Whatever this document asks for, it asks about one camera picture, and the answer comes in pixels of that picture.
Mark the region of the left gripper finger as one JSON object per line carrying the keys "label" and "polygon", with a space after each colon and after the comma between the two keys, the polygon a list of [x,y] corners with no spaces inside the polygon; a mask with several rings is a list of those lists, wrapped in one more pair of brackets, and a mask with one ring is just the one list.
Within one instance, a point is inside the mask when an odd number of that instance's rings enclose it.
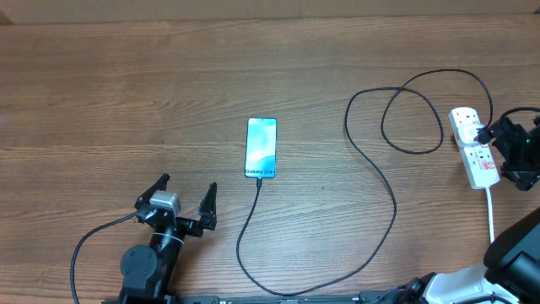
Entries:
{"label": "left gripper finger", "polygon": [[134,204],[135,209],[140,209],[145,204],[150,204],[150,199],[157,191],[165,191],[170,175],[164,173],[149,189],[142,193]]}
{"label": "left gripper finger", "polygon": [[199,205],[200,215],[199,226],[205,230],[214,231],[217,225],[217,198],[218,185],[216,182],[210,184],[208,191]]}

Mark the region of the Samsung Galaxy smartphone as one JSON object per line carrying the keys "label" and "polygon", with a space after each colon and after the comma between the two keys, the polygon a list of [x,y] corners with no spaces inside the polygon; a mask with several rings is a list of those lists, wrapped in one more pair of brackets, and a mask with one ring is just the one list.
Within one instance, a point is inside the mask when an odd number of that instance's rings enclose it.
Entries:
{"label": "Samsung Galaxy smartphone", "polygon": [[247,121],[244,174],[247,178],[274,178],[277,170],[278,120],[251,117]]}

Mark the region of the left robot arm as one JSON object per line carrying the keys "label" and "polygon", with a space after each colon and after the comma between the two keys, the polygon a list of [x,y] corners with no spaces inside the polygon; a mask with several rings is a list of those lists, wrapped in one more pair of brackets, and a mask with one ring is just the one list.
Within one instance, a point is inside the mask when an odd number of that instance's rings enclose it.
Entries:
{"label": "left robot arm", "polygon": [[162,175],[134,204],[138,222],[154,232],[149,244],[131,247],[121,258],[120,303],[181,303],[170,284],[185,238],[201,237],[217,225],[215,182],[199,205],[199,218],[193,220],[180,216],[180,195],[166,190],[169,180],[169,175]]}

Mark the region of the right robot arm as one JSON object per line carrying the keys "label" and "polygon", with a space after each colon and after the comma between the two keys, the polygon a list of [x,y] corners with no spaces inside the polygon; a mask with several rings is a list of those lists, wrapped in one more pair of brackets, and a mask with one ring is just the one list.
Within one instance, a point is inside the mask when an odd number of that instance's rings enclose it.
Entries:
{"label": "right robot arm", "polygon": [[[457,128],[462,148],[492,144],[505,161],[502,176],[521,191],[539,182],[539,118],[527,131],[509,115],[520,111],[538,113],[536,107],[517,107],[504,112],[489,127]],[[395,303],[538,303],[539,210],[506,229],[490,243],[483,262],[450,274],[427,274],[411,280]]]}

